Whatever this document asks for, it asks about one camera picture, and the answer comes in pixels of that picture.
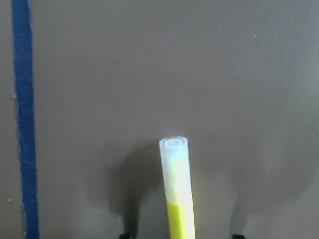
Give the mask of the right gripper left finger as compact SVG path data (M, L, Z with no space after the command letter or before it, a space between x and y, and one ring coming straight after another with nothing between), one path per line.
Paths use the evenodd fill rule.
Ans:
M119 239L131 239L131 234L121 234L119 235Z

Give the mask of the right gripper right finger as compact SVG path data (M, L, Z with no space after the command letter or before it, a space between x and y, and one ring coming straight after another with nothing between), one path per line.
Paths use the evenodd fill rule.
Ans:
M233 234L232 239L246 239L246 237L241 234Z

